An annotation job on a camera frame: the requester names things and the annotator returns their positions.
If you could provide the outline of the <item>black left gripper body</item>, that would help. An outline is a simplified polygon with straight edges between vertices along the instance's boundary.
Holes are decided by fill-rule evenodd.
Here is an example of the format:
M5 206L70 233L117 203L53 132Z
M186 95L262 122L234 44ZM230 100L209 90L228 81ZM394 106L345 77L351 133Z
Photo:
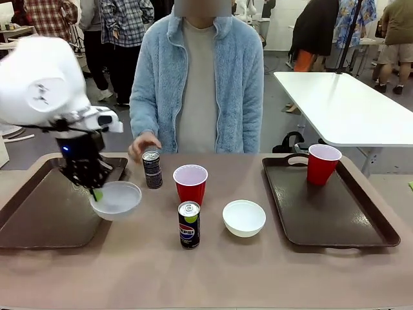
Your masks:
M66 165L80 163L84 165L84 173L100 172L103 177L107 177L112 172L112 166L106 164L99 153L105 147L99 131L80 134L72 138L56 138L56 141Z

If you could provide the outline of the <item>person's right hand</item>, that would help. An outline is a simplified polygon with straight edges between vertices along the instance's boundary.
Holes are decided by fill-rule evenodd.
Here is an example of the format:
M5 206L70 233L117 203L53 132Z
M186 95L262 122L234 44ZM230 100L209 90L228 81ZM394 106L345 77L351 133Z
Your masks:
M128 155L133 160L139 160L141 158L141 155L149 147L155 147L157 149L161 149L162 145L161 145L161 142L157 139L157 137L152 132L149 132L149 131L143 132L129 146Z

